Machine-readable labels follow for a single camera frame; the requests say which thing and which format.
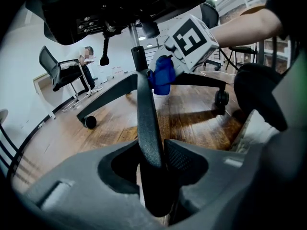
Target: blue cloth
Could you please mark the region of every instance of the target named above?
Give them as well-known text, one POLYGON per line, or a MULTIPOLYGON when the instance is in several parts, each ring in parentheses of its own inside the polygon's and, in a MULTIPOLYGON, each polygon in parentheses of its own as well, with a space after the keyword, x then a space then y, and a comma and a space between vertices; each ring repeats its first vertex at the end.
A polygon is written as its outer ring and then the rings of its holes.
POLYGON ((155 71, 149 71, 148 80, 154 93, 168 95, 171 90, 170 83, 175 81, 176 75, 173 62, 170 58, 159 57, 156 61, 155 71))

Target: chair armrest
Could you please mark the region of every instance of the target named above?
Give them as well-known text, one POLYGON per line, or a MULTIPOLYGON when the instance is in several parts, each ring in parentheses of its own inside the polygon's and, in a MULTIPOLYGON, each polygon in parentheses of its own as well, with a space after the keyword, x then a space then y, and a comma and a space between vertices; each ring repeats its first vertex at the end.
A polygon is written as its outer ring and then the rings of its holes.
POLYGON ((65 60, 65 61, 58 62, 58 64, 61 65, 61 64, 68 63, 68 62, 73 62, 73 61, 79 63, 78 59, 70 59, 70 60, 65 60))

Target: caster wheel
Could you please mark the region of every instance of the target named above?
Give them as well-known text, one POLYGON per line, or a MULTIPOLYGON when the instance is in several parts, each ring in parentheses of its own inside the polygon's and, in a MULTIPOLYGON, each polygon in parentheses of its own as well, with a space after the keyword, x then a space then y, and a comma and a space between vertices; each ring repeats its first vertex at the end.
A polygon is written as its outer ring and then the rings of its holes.
POLYGON ((214 102, 217 106, 226 106, 229 102, 229 94, 226 91, 217 91, 214 102))
POLYGON ((84 119, 84 126, 88 129, 93 129, 96 127, 97 120, 93 116, 88 116, 84 119))

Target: person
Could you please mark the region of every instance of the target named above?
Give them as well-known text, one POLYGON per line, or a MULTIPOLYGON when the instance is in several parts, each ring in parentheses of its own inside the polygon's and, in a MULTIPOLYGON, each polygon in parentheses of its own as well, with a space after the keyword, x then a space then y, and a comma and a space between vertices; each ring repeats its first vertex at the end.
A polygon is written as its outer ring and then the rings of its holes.
MULTIPOLYGON (((88 64, 92 63, 93 61, 89 61, 90 59, 93 58, 94 55, 94 50, 92 47, 87 46, 87 47, 80 47, 74 51, 72 51, 68 58, 69 59, 78 59, 80 65, 82 66, 85 78, 90 85, 91 88, 91 93, 98 92, 103 89, 102 86, 95 85, 95 82, 92 78, 92 75, 87 67, 88 64)), ((71 74, 74 74, 76 72, 80 72, 80 67, 78 66, 77 62, 72 62, 67 65, 61 66, 61 76, 69 76, 71 74)), ((89 92, 89 89, 87 87, 87 84, 83 78, 83 76, 80 77, 81 83, 83 84, 85 91, 89 92)))
MULTIPOLYGON (((295 7, 289 0, 269 0, 265 7, 253 14, 239 16, 228 23, 211 29, 221 48, 249 45, 271 37, 290 36, 296 44, 296 52, 305 47, 305 23, 300 22, 300 10, 304 0, 295 0, 295 7)), ((270 67, 248 63, 243 65, 235 77, 234 89, 240 108, 247 115, 256 109, 273 127, 287 129, 284 116, 275 98, 273 89, 283 75, 270 67)))

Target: white cable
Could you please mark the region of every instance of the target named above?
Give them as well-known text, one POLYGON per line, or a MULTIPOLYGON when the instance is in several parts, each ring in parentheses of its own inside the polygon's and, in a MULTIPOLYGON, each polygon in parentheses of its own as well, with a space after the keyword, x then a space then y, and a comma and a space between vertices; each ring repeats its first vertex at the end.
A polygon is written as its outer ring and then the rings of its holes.
POLYGON ((223 74, 227 74, 227 75, 232 75, 232 76, 236 75, 236 74, 230 74, 230 73, 223 72, 223 71, 201 71, 201 74, 206 75, 206 73, 204 73, 204 72, 219 72, 219 73, 223 73, 223 74))

